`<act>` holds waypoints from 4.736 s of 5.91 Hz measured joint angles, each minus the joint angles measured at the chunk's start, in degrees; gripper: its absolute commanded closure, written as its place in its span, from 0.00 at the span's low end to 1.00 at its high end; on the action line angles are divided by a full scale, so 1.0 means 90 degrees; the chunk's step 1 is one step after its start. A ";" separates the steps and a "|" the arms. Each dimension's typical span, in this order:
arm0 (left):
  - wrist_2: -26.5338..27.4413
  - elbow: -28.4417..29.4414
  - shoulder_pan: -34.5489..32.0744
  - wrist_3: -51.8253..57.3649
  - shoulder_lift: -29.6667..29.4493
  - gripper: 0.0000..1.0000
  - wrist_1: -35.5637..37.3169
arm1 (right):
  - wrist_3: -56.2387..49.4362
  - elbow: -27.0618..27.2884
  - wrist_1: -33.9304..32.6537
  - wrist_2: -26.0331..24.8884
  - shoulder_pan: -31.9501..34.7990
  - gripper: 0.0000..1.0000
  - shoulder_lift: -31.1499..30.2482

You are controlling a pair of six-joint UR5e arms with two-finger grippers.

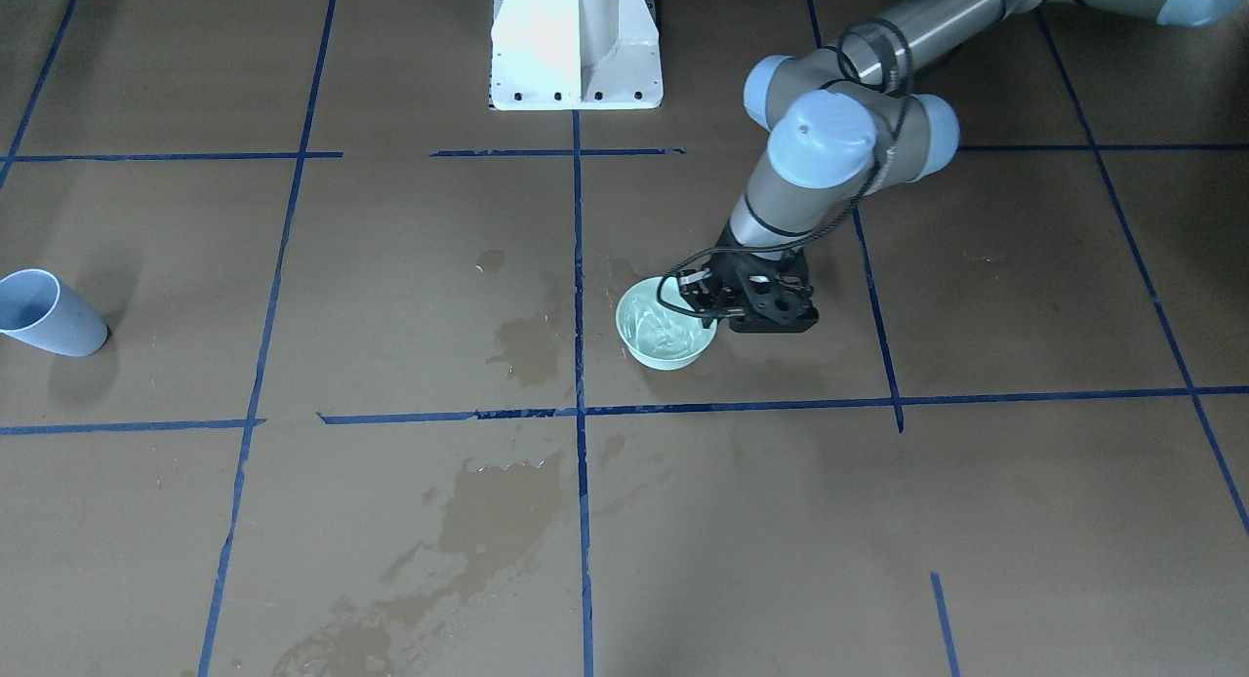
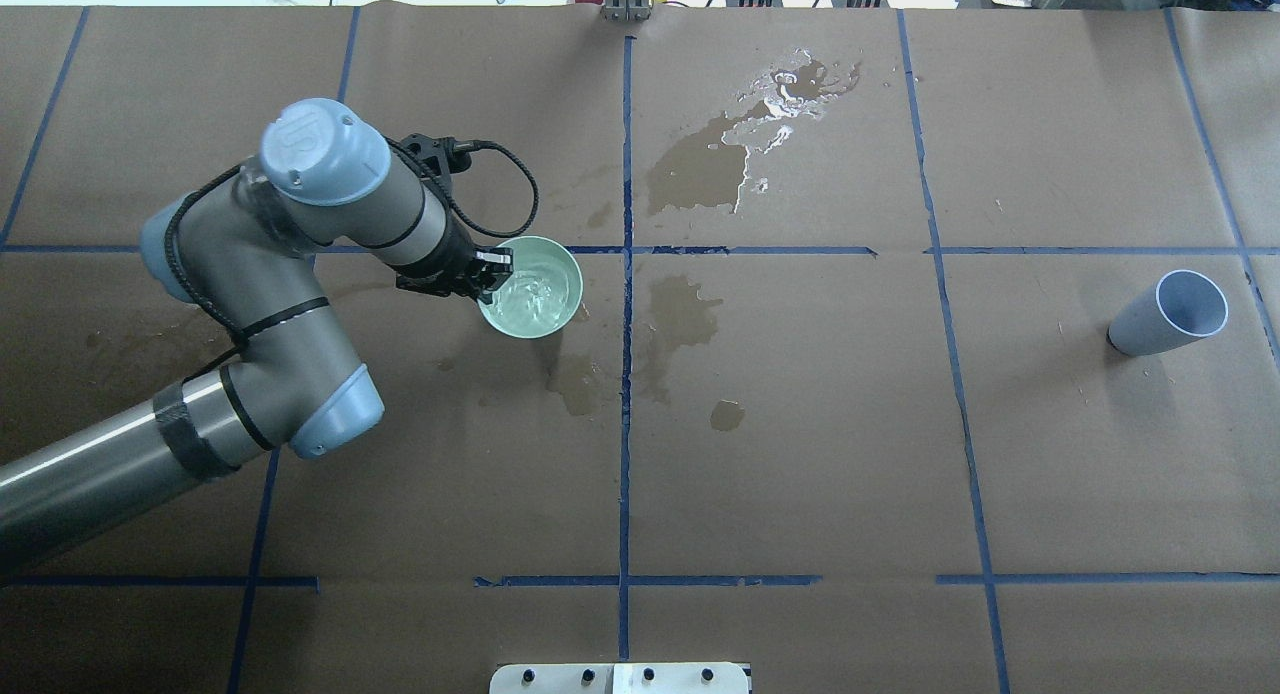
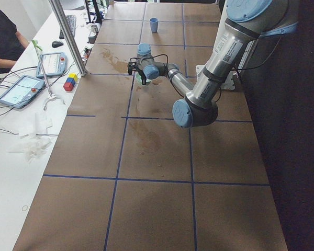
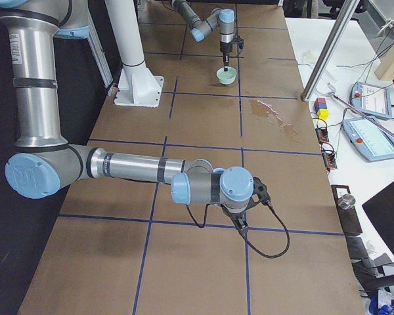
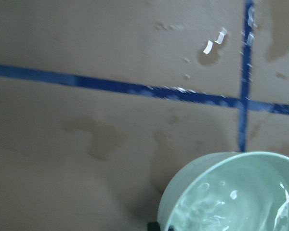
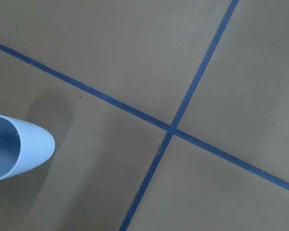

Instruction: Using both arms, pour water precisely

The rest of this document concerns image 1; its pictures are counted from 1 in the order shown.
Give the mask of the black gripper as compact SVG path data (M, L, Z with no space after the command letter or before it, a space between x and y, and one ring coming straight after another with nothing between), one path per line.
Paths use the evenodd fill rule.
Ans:
M683 271L683 299L704 322L737 334L802 334L821 321L802 251L781 259L718 252Z

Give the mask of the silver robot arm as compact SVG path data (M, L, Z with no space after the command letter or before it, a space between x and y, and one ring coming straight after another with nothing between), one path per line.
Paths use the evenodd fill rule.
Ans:
M659 306L741 334L798 334L818 321L804 256L869 194L949 165L960 125L914 90L918 72L1044 2L1075 2L1160 26L1204 27L1245 0L903 0L803 57L759 60L744 111L764 151L713 247L659 280Z

